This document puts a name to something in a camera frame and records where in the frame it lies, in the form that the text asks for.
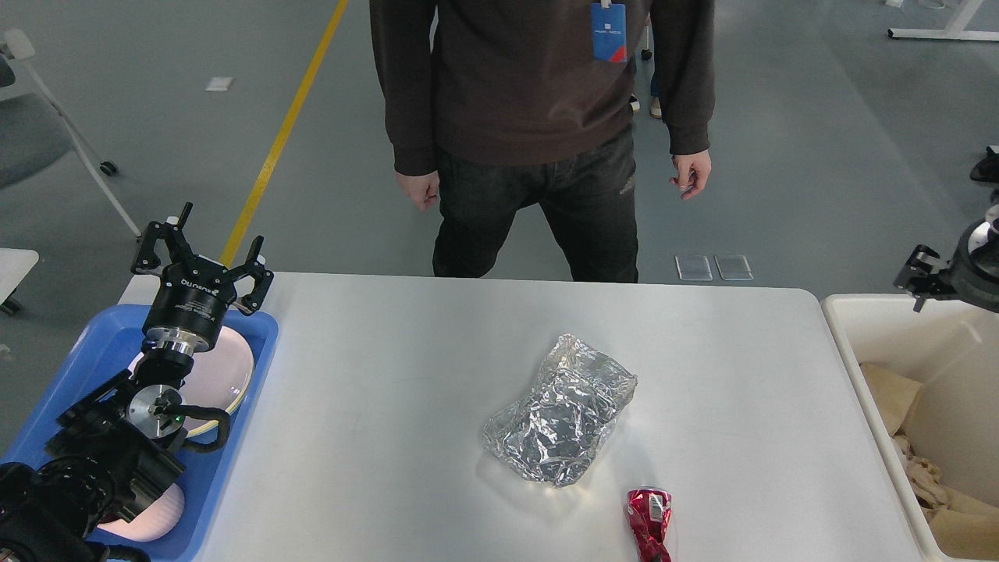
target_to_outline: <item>black cable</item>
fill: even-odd
[[[108,545],[108,559],[129,560],[130,562],[150,562],[149,555],[138,548],[124,545]]]
[[[219,432],[215,441],[211,443],[197,443],[190,439],[184,442],[185,449],[191,449],[196,453],[211,453],[225,446],[229,440],[230,418],[229,413],[221,408],[205,408],[202,406],[169,406],[163,409],[163,413],[169,415],[181,415],[196,420],[215,420],[219,422]]]

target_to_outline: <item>gray chair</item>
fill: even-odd
[[[10,86],[16,79],[7,59],[23,61],[34,54],[34,48],[22,32],[5,32],[4,41],[0,42],[0,88]],[[74,151],[132,234],[140,236],[135,222],[87,157],[83,146],[86,139],[60,109],[34,69],[27,61],[23,64],[44,98],[30,93],[0,100],[0,189],[41,172],[67,152]],[[110,162],[101,165],[101,170],[107,175],[117,171],[108,168],[109,165],[114,167]]]

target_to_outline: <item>blue tray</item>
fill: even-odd
[[[123,304],[102,311],[87,324],[42,400],[0,462],[22,462],[38,469],[51,460],[44,448],[45,442],[59,432],[56,418],[77,400],[128,367],[139,353],[143,340],[142,324],[147,314],[148,306]],[[254,373],[243,402],[232,415],[226,446],[221,451],[208,454],[186,449],[177,453],[178,460],[187,467],[177,480],[185,500],[184,514],[177,526],[151,542],[128,541],[100,529],[94,531],[88,540],[135,546],[158,562],[189,561],[201,548],[246,430],[247,420],[253,415],[278,339],[278,323],[263,312],[253,316],[228,313],[223,323],[239,332],[250,344],[254,355]],[[216,430],[212,430],[194,439],[210,443],[215,440],[215,434]]]

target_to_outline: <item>man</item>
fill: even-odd
[[[421,210],[441,197],[436,275],[485,275],[538,203],[574,280],[637,281],[634,61],[620,58],[649,12],[670,182],[689,199],[711,169],[713,0],[371,0],[396,179]],[[616,57],[596,52],[620,32]]]

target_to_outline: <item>man's right hand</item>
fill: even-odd
[[[437,171],[426,176],[404,176],[396,172],[396,181],[403,188],[403,193],[413,199],[413,204],[421,211],[426,211],[437,203],[438,188],[441,186]]]

